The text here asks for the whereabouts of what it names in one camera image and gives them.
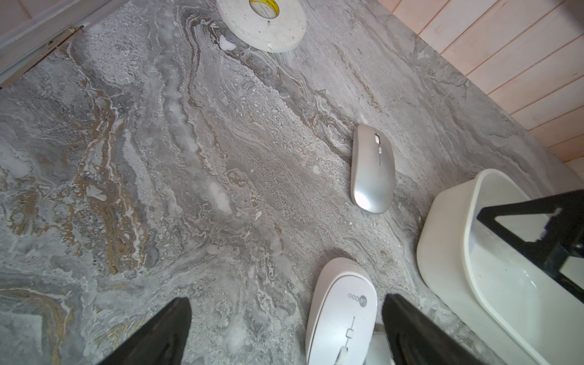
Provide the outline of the white silver mouse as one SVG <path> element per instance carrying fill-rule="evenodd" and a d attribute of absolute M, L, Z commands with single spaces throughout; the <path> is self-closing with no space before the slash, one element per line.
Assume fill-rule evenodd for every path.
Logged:
<path fill-rule="evenodd" d="M 308 364 L 364 364 L 377 319 L 377 291 L 355 261 L 328 262 L 316 283 L 305 340 Z"/>

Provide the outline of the white plastic storage box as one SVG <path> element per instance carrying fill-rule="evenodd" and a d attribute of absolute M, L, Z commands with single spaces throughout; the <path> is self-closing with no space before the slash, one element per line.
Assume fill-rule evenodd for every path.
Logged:
<path fill-rule="evenodd" d="M 581 364 L 583 305 L 477 219 L 527 200 L 487 169 L 433 201 L 418 241 L 425 284 L 508 364 Z"/>

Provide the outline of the silver computer mouse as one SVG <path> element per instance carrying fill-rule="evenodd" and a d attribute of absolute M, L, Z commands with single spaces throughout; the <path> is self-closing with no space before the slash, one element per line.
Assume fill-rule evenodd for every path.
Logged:
<path fill-rule="evenodd" d="M 395 190 L 392 143 L 378 129 L 360 124 L 354 130 L 351 159 L 351 199 L 371 214 L 385 213 Z"/>

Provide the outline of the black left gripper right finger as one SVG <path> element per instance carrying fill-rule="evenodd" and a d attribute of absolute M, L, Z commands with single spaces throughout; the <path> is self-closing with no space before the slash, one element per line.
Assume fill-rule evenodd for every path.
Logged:
<path fill-rule="evenodd" d="M 383 325 L 396 364 L 480 364 L 400 294 L 388 294 Z"/>

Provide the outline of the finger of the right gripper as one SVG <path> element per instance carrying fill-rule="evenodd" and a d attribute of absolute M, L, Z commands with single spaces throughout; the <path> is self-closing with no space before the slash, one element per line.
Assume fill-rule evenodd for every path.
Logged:
<path fill-rule="evenodd" d="M 499 217 L 544 216 L 543 233 L 536 241 L 526 241 L 497 219 Z M 583 191 L 482 208 L 477 216 L 486 228 L 542 270 L 578 301 L 583 288 L 561 272 L 569 258 L 583 257 Z"/>

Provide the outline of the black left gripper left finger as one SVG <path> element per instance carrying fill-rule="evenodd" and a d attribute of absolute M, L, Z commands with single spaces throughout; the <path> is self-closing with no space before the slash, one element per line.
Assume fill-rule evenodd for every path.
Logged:
<path fill-rule="evenodd" d="M 176 297 L 100 363 L 181 364 L 191 322 L 189 299 Z"/>

